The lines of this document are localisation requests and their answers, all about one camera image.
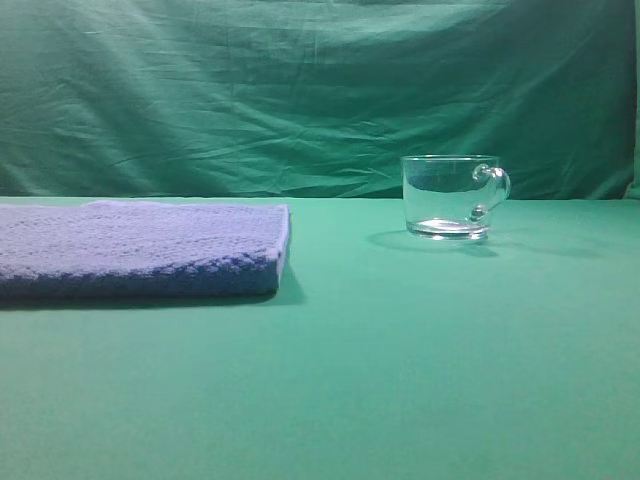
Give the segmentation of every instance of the glass mug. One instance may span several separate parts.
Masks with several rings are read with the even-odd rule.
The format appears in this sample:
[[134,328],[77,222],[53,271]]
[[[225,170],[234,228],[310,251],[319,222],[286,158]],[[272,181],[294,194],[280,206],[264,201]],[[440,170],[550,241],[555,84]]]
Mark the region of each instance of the glass mug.
[[507,199],[511,180],[486,155],[402,157],[407,230],[434,240],[482,240],[492,210]]

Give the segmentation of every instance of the mug rim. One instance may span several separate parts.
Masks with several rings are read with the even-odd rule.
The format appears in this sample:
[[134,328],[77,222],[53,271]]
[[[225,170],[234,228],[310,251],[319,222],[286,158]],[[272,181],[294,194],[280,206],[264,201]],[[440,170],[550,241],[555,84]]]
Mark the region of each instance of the mug rim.
[[499,160],[497,155],[406,155],[401,157],[402,161],[457,161],[457,162],[488,162]]

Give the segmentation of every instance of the mug base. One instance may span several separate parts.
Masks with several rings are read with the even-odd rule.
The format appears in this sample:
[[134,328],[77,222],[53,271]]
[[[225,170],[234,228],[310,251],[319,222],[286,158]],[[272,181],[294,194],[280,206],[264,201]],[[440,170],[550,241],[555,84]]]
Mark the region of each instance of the mug base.
[[487,238],[489,227],[452,220],[423,220],[407,222],[409,233],[431,240],[479,241]]

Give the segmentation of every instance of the green fabric backdrop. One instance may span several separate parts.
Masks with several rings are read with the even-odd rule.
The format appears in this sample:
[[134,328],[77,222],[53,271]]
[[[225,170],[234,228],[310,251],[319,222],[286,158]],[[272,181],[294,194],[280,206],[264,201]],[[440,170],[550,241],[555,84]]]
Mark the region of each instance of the green fabric backdrop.
[[0,194],[394,197],[407,153],[632,180],[633,0],[1,5]]
[[[640,26],[640,0],[635,0],[636,2],[636,28]],[[636,35],[636,55],[640,57],[640,35]],[[636,68],[638,69],[638,77],[640,78],[640,61],[636,62]],[[638,114],[636,115],[636,119],[640,118],[640,102],[636,102],[638,108]],[[640,122],[636,120],[636,150],[635,150],[635,175],[634,182],[629,188],[627,192],[628,196],[631,198],[640,199]]]

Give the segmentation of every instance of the blue towel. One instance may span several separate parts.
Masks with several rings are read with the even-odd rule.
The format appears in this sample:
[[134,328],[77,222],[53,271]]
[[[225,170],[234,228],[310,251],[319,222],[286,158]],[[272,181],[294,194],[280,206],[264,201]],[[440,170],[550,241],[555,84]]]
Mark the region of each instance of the blue towel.
[[0,298],[275,292],[286,205],[0,206]]

